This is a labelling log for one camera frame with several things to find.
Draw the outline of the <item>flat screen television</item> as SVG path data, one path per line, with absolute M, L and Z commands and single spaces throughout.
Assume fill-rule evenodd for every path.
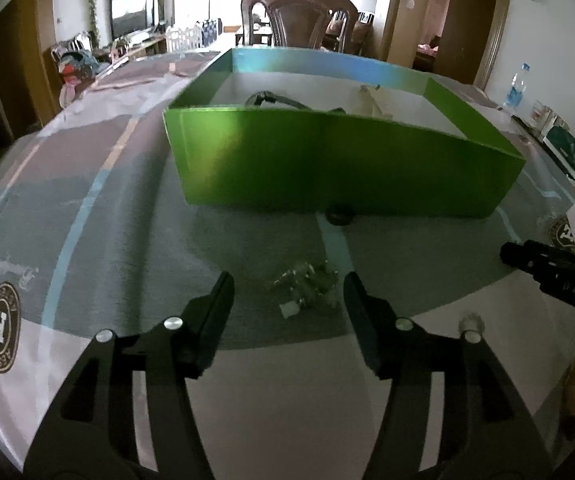
M 113 39 L 154 26 L 154 0 L 110 0 Z

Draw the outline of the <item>clear plastic water bottle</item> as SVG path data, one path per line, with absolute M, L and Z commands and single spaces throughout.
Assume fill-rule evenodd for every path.
M 530 65 L 523 63 L 513 75 L 510 88 L 505 95 L 502 106 L 506 110 L 516 110 L 521 104 L 527 84 L 526 79 L 530 73 Z

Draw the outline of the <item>red and blue bag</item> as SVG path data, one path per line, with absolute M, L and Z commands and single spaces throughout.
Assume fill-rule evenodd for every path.
M 74 88 L 84 81 L 96 78 L 101 70 L 97 59 L 86 50 L 65 52 L 56 66 L 63 84 Z

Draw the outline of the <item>small black round object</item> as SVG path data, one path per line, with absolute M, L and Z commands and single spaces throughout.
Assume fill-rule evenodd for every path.
M 356 212 L 347 205 L 331 205 L 324 211 L 324 217 L 331 226 L 349 226 L 356 218 Z

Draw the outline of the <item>dark wooden carved chair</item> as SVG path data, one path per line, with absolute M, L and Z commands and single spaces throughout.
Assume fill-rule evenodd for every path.
M 270 20 L 274 47 L 320 50 L 327 26 L 341 14 L 338 50 L 344 52 L 358 20 L 350 0 L 241 0 L 243 46 L 254 44 L 253 9 L 261 4 Z

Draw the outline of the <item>green cardboard box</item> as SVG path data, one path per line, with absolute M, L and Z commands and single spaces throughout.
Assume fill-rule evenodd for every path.
M 392 120 L 358 114 L 361 84 Z M 164 124 L 194 205 L 485 218 L 524 156 L 429 74 L 371 58 L 234 48 L 170 103 Z

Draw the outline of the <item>patterned grey white tablecloth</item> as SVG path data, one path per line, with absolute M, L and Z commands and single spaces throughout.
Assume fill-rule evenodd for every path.
M 527 240 L 575 252 L 575 186 L 548 152 L 464 84 L 432 76 L 524 156 L 485 218 L 194 205 L 164 115 L 220 54 L 123 68 L 16 144 L 0 166 L 0 474 L 26 455 L 101 330 L 147 332 L 234 278 L 213 364 L 187 382 L 213 478 L 367 479 L 391 390 L 365 364 L 343 284 L 427 332 L 484 338 L 523 399 L 552 474 L 575 445 L 564 382 L 575 308 L 506 266 Z

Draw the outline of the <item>green white box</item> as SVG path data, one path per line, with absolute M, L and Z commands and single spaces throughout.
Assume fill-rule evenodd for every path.
M 565 174 L 575 182 L 575 138 L 572 133 L 562 126 L 553 126 L 542 142 Z

